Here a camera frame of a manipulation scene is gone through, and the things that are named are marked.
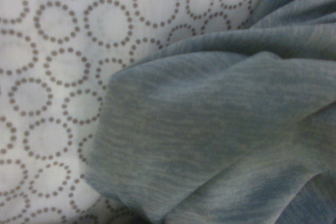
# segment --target fabric fold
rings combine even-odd
[[[333,223],[335,0],[271,1],[111,77],[93,188],[150,223]]]

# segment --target white cloth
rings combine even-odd
[[[0,223],[124,223],[83,180],[109,77],[258,0],[0,0]]]

